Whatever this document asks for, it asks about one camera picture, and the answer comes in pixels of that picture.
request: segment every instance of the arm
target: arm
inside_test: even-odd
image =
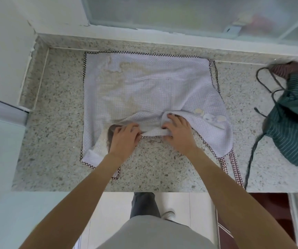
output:
[[[20,249],[72,248],[114,172],[141,139],[138,124],[115,129],[109,154],[35,227]]]
[[[238,247],[297,249],[270,213],[196,146],[190,124],[180,116],[168,117],[174,124],[163,125],[172,132],[165,139],[193,164]]]

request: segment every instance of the person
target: person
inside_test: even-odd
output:
[[[197,170],[222,220],[240,249],[298,248],[276,220],[241,186],[196,146],[190,124],[168,115],[163,128],[177,151]],[[132,154],[141,139],[139,125],[117,127],[110,152],[35,227],[20,249],[70,249],[85,229],[114,172]],[[157,213],[153,193],[135,193],[131,218],[98,248],[207,248],[214,245],[188,226],[163,220]]]

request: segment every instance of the leg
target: leg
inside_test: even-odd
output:
[[[132,201],[130,218],[141,215],[151,215],[160,218],[160,213],[152,192],[135,192]]]

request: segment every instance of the frosted glass window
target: frosted glass window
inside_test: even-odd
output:
[[[298,0],[83,0],[92,25],[278,42],[298,24]]]

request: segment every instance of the speckled granite surface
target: speckled granite surface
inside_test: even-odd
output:
[[[79,50],[50,49],[36,109],[28,120],[13,190],[70,191],[91,171],[79,162],[83,56],[84,52]],[[259,67],[217,62],[222,97],[234,124],[234,149],[243,178],[251,147],[263,123],[263,117],[253,108],[257,106],[268,113],[273,105],[270,94],[255,80]],[[268,73],[263,72],[260,77],[268,87],[276,87]],[[205,190],[189,161],[159,138],[141,140],[122,166],[119,180],[110,181],[106,188],[124,192]],[[298,167],[284,159],[270,138],[259,143],[248,191],[298,192]]]
[[[35,50],[32,52],[32,59],[23,83],[19,106],[30,110],[34,109],[48,48],[48,45],[40,37],[37,37],[34,45]]]
[[[51,47],[100,51],[133,51],[174,55],[196,55],[214,60],[265,65],[273,62],[281,63],[292,60],[298,61],[298,57],[292,56],[217,50],[182,45],[154,44],[51,34],[39,34],[39,36]]]

